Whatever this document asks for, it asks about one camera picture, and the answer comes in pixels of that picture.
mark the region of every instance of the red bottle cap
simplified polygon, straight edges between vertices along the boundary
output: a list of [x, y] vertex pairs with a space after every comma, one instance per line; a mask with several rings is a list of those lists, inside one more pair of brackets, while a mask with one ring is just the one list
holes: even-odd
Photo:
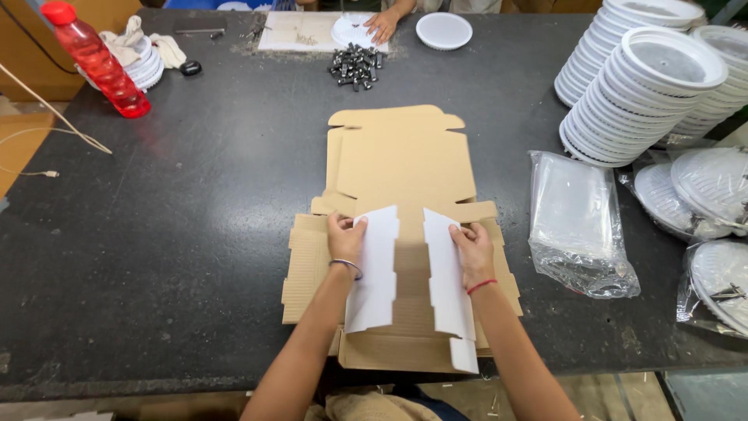
[[64, 1], [51, 1], [39, 8], [42, 15], [53, 25], [65, 25], [76, 20], [76, 9]]

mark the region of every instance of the pile of black components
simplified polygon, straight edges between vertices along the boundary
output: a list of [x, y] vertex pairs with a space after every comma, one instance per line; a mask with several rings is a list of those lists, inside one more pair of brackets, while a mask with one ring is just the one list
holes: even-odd
[[335, 50], [328, 72], [337, 80], [338, 86], [353, 85], [358, 92], [359, 85], [368, 91], [379, 80], [377, 70], [382, 68], [382, 54], [374, 47], [363, 48], [348, 43], [348, 49]]

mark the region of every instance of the white cable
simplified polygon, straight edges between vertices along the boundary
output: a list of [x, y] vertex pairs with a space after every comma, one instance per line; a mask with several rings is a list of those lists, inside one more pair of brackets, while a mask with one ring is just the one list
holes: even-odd
[[[57, 129], [57, 128], [54, 128], [54, 127], [35, 127], [33, 129], [26, 129], [26, 130], [21, 130], [19, 132], [13, 133], [12, 135], [6, 137], [5, 139], [0, 140], [0, 145], [2, 145], [3, 142], [5, 142], [8, 139], [12, 139], [13, 137], [16, 137], [18, 135], [22, 135], [23, 133], [34, 132], [36, 130], [54, 130], [54, 131], [62, 132], [62, 133], [70, 133], [71, 135], [76, 134], [76, 132], [73, 132], [73, 131], [70, 131], [70, 130]], [[94, 138], [90, 137], [89, 135], [83, 135], [83, 136], [85, 136], [85, 137], [87, 137], [87, 138], [89, 138], [89, 139], [91, 139], [93, 141], [96, 141]], [[47, 177], [59, 177], [59, 175], [60, 175], [60, 173], [57, 172], [57, 171], [44, 171], [44, 172], [18, 172], [18, 171], [11, 171], [10, 169], [3, 168], [3, 166], [0, 166], [0, 170], [5, 171], [5, 172], [10, 172], [11, 174], [18, 174], [18, 175], [46, 175]]]
[[106, 152], [107, 154], [111, 155], [111, 151], [106, 146], [104, 146], [101, 143], [99, 143], [99, 141], [96, 140], [96, 139], [94, 139], [93, 137], [85, 135], [85, 134], [79, 132], [65, 117], [62, 116], [62, 114], [60, 114], [60, 112], [58, 112], [56, 109], [52, 108], [52, 106], [49, 105], [42, 97], [40, 97], [39, 95], [37, 95], [36, 92], [32, 91], [31, 88], [29, 88], [23, 82], [21, 82], [17, 77], [15, 77], [15, 75], [13, 75], [2, 64], [0, 64], [0, 70], [4, 71], [5, 74], [7, 74], [12, 80], [14, 80], [17, 84], [21, 85], [21, 87], [24, 88], [29, 94], [34, 95], [34, 97], [36, 99], [38, 99], [42, 104], [44, 104], [45, 107], [47, 107], [50, 111], [52, 111], [53, 113], [55, 113], [55, 115], [57, 115], [58, 118], [60, 118], [60, 120], [62, 120], [65, 124], [67, 124], [68, 127], [70, 127], [70, 129], [73, 131], [74, 134], [80, 136], [80, 138], [83, 139], [86, 143], [88, 143], [89, 145], [93, 146], [94, 148], [100, 150], [101, 152]]

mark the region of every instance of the silver bangle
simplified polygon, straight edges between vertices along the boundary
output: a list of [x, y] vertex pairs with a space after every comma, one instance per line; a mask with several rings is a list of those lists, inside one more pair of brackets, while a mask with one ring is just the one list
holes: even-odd
[[355, 267], [356, 270], [358, 271], [358, 275], [356, 275], [353, 278], [354, 280], [358, 281], [359, 279], [364, 277], [364, 273], [361, 272], [361, 269], [358, 266], [356, 266], [356, 263], [353, 263], [352, 261], [342, 260], [341, 258], [334, 258], [330, 260], [330, 263], [328, 263], [328, 266], [330, 266], [333, 263], [342, 263], [342, 264], [347, 264], [348, 266], [351, 266], [351, 267]]

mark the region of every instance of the black computer mouse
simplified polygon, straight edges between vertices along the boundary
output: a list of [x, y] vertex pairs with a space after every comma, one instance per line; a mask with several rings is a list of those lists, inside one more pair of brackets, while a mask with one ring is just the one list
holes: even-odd
[[185, 61], [180, 66], [180, 72], [182, 72], [182, 74], [185, 76], [196, 75], [202, 70], [203, 70], [203, 66], [200, 66], [200, 63], [195, 60]]

